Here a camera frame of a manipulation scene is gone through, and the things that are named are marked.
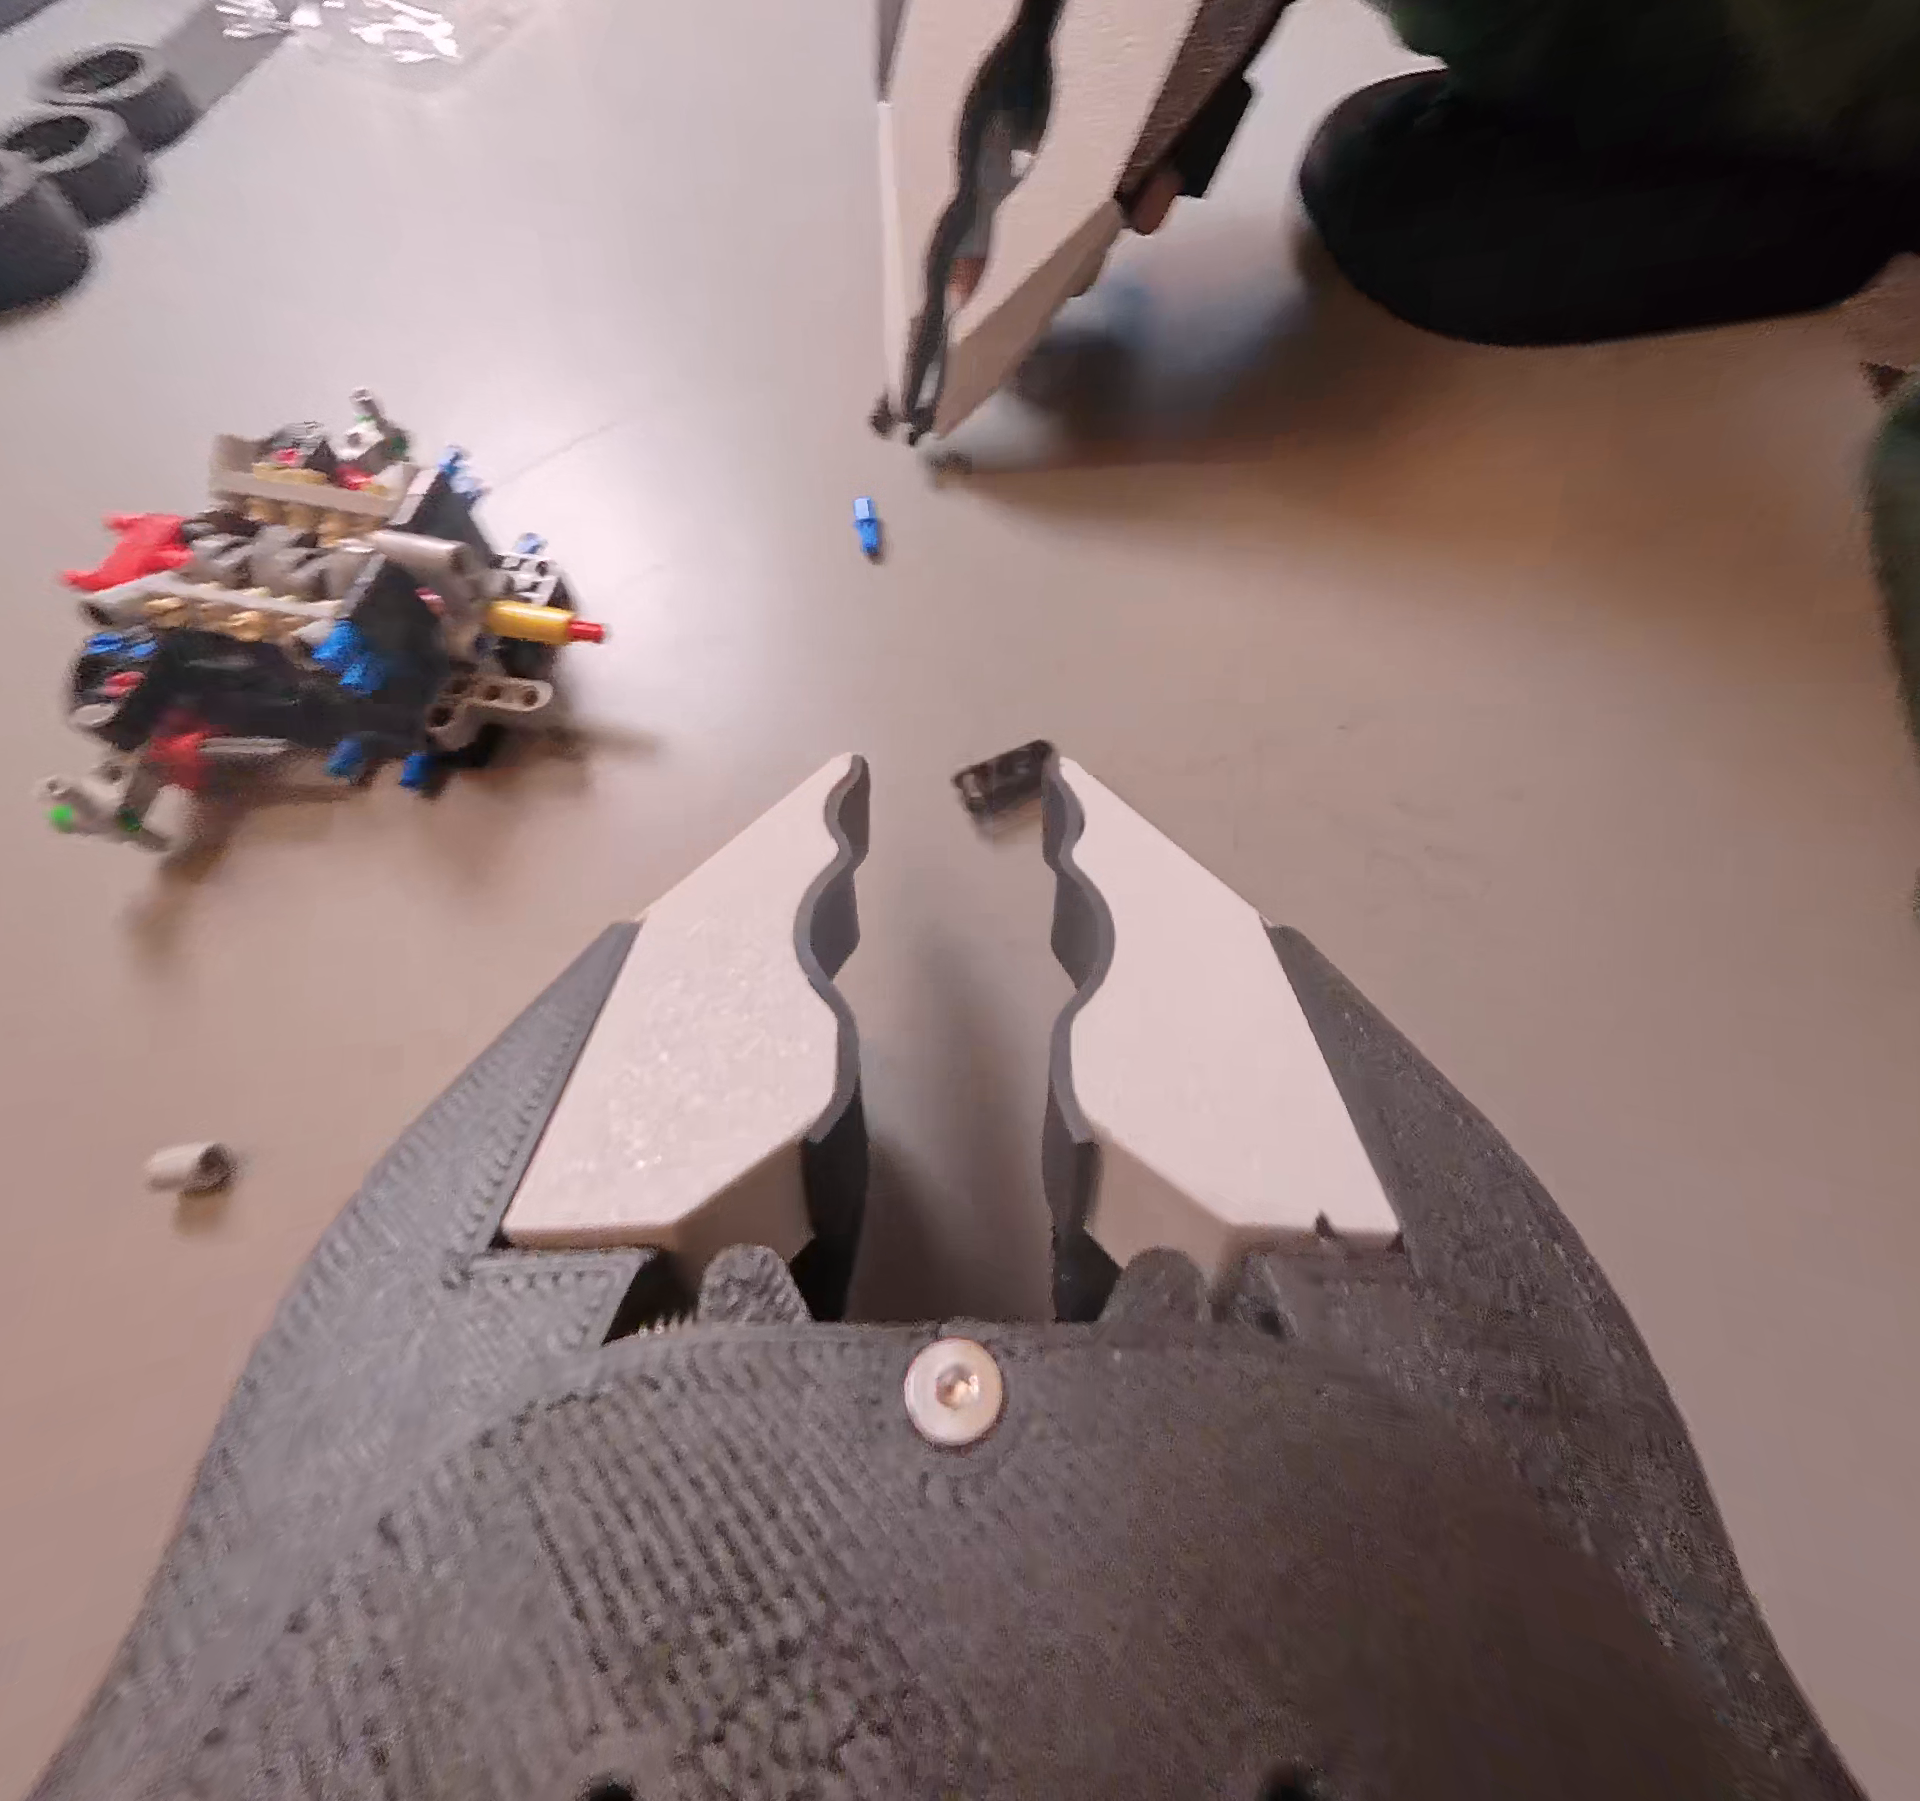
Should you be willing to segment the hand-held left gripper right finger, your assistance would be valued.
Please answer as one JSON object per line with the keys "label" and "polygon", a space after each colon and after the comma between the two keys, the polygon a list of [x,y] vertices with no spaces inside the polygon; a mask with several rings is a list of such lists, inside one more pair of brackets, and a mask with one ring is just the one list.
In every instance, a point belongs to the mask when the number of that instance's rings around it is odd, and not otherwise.
{"label": "hand-held left gripper right finger", "polygon": [[1053,1302],[1187,1259],[1202,1294],[1269,1253],[1376,1254],[1395,1212],[1267,916],[1067,756],[1042,775],[1051,953],[1042,1187]]}

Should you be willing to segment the black rubber lego tyre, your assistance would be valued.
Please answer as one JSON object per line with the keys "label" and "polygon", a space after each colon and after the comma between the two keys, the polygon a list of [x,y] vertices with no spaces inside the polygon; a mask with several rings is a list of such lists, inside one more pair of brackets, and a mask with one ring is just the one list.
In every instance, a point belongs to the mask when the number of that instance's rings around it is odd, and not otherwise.
{"label": "black rubber lego tyre", "polygon": [[201,116],[164,53],[133,41],[109,41],[52,60],[39,70],[33,87],[51,108],[116,117],[151,156],[179,141]]}
{"label": "black rubber lego tyre", "polygon": [[88,227],[123,217],[151,189],[151,161],[106,108],[39,108],[3,130],[3,148],[33,163]]}
{"label": "black rubber lego tyre", "polygon": [[84,219],[29,156],[3,152],[3,314],[60,300],[88,272]]}

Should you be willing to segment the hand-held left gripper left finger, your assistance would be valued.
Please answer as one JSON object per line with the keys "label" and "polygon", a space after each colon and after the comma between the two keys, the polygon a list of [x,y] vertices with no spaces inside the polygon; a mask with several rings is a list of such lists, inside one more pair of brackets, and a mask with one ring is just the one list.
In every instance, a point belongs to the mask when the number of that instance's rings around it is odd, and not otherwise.
{"label": "hand-held left gripper left finger", "polygon": [[637,920],[501,1234],[522,1253],[648,1248],[695,1284],[762,1247],[846,1315],[869,1198],[859,945],[869,763],[828,758]]}

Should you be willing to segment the small black lego beam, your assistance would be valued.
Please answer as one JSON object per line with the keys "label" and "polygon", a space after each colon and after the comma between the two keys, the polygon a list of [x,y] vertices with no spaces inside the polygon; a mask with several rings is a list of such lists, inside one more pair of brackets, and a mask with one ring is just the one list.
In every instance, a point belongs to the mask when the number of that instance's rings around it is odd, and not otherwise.
{"label": "small black lego beam", "polygon": [[1040,798],[1053,758],[1055,744],[1032,739],[966,765],[953,777],[953,786],[969,819],[993,825]]}

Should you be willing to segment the multicoloured lego engine assembly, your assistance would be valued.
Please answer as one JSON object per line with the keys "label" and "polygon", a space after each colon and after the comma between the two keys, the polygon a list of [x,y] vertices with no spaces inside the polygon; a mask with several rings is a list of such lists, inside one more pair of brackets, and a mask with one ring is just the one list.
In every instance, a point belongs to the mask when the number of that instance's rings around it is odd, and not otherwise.
{"label": "multicoloured lego engine assembly", "polygon": [[60,574],[84,626],[65,715],[95,758],[41,785],[51,828],[168,857],[156,807],[258,781],[435,797],[608,643],[542,535],[489,537],[465,448],[423,459],[372,392],[351,403],[341,430],[218,434],[196,512],[112,512]]}

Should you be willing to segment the person's black clothing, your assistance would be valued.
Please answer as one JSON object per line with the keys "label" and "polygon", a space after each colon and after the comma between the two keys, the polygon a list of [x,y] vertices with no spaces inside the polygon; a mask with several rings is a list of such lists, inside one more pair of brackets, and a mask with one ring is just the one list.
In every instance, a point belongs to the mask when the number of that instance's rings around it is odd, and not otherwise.
{"label": "person's black clothing", "polygon": [[1577,348],[1793,319],[1917,252],[1917,177],[1607,152],[1453,81],[1435,67],[1360,87],[1298,174],[1341,276],[1429,334]]}

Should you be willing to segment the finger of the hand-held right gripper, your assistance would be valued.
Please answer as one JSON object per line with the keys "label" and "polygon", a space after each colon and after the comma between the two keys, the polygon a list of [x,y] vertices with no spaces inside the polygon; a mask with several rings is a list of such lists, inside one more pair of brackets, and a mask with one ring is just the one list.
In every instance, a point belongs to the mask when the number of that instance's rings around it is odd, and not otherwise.
{"label": "finger of the hand-held right gripper", "polygon": [[1018,108],[1044,0],[877,0],[883,390],[942,415],[963,303],[1015,186]]}
{"label": "finger of the hand-held right gripper", "polygon": [[1051,99],[1026,171],[999,203],[963,303],[942,415],[959,422],[1032,350],[1122,226],[1118,183],[1205,0],[1065,0],[1047,46]]}

